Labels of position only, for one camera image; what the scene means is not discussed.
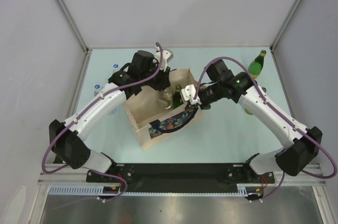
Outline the clear glass bottle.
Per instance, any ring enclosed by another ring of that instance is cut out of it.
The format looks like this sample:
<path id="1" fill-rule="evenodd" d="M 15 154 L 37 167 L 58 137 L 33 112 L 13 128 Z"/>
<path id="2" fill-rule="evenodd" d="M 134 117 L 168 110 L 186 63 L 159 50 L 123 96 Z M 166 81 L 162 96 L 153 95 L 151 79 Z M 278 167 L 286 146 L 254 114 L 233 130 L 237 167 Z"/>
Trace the clear glass bottle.
<path id="1" fill-rule="evenodd" d="M 173 106 L 173 94 L 170 88 L 158 93 L 158 101 L 163 109 L 170 109 Z"/>

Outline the beige canvas tote bag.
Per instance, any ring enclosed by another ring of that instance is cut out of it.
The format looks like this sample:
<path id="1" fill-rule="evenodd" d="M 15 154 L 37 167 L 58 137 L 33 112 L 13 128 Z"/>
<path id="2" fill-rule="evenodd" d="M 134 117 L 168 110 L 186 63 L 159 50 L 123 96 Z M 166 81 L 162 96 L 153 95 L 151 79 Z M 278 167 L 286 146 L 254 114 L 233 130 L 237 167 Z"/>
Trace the beige canvas tote bag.
<path id="1" fill-rule="evenodd" d="M 164 109 L 160 105 L 158 92 L 149 86 L 143 86 L 138 95 L 131 96 L 124 108 L 131 123 L 131 128 L 143 150 L 159 143 L 175 133 L 165 133 L 155 130 L 150 123 L 159 120 L 160 129 L 175 129 L 181 126 L 193 111 L 185 110 L 186 104 L 177 108 Z"/>

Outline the green glass bottle back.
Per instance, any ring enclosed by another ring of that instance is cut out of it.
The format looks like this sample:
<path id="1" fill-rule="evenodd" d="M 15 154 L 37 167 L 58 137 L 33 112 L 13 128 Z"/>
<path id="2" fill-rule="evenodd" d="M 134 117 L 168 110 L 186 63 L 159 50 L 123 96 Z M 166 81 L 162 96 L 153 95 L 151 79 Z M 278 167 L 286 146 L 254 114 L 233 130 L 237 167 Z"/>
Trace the green glass bottle back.
<path id="1" fill-rule="evenodd" d="M 256 79 L 262 72 L 266 54 L 266 50 L 261 50 L 257 57 L 251 62 L 248 67 L 248 71 L 254 79 Z"/>

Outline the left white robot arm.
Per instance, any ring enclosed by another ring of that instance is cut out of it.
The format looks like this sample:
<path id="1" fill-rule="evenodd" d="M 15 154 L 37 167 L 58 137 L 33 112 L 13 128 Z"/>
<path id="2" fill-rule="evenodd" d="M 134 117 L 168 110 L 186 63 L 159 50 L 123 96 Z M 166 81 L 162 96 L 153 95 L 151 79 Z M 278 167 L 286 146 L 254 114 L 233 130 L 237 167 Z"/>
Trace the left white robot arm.
<path id="1" fill-rule="evenodd" d="M 123 104 L 131 96 L 141 92 L 143 86 L 163 91 L 170 84 L 170 67 L 173 52 L 156 46 L 156 53 L 138 50 L 130 63 L 113 70 L 107 84 L 83 109 L 63 122 L 54 120 L 49 125 L 52 151 L 67 166 L 76 170 L 84 167 L 98 171 L 104 181 L 112 181 L 117 175 L 112 159 L 104 153 L 91 150 L 84 141 L 90 130 L 103 116 Z"/>

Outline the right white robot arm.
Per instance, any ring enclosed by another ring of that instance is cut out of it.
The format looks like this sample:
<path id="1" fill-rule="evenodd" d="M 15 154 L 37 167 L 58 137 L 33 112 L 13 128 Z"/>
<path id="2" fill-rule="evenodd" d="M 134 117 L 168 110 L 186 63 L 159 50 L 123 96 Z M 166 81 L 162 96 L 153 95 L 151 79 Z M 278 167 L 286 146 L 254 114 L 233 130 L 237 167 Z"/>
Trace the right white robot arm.
<path id="1" fill-rule="evenodd" d="M 282 145 L 279 150 L 255 154 L 246 161 L 249 166 L 243 169 L 243 175 L 247 181 L 257 182 L 269 171 L 297 176 L 318 155 L 322 131 L 316 126 L 307 127 L 281 110 L 247 73 L 234 75 L 223 60 L 210 64 L 206 72 L 213 84 L 200 90 L 186 86 L 181 90 L 184 101 L 210 109 L 213 102 L 231 99 L 253 113 Z"/>

